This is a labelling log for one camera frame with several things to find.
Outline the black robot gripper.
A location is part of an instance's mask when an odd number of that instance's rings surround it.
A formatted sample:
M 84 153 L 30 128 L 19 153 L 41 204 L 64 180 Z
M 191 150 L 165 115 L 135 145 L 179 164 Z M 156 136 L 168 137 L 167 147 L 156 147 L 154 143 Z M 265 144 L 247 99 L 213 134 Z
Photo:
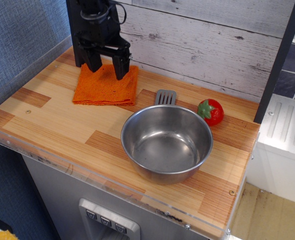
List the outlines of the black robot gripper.
M 74 12 L 74 54 L 83 59 L 95 73 L 102 66 L 101 55 L 112 58 L 117 80 L 122 80 L 130 69 L 131 44 L 121 37 L 117 11 L 102 13 Z

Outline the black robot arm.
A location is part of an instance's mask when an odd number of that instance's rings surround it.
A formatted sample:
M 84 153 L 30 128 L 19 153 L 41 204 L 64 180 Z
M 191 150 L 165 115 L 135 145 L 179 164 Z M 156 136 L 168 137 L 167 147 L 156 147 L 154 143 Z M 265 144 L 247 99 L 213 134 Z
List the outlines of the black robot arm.
M 92 72 L 103 65 L 101 56 L 112 58 L 117 80 L 130 69 L 131 44 L 121 37 L 117 5 L 114 0 L 80 0 L 79 24 L 74 34 L 83 61 Z

